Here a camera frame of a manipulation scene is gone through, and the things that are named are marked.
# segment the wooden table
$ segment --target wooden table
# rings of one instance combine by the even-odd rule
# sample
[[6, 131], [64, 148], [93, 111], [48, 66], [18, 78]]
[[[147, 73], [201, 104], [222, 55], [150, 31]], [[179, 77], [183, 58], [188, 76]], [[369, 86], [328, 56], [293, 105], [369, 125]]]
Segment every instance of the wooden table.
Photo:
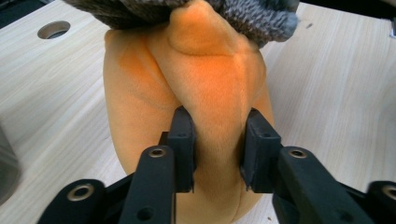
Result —
[[[276, 129], [316, 154], [334, 177], [366, 190], [396, 181], [396, 39], [390, 22], [300, 4], [286, 43], [262, 49]], [[37, 31], [71, 29], [55, 39]], [[123, 176], [108, 129], [102, 80], [107, 27], [55, 1], [0, 30], [0, 126], [22, 169], [1, 223], [35, 223], [65, 185]], [[271, 197], [238, 223], [277, 223]]]

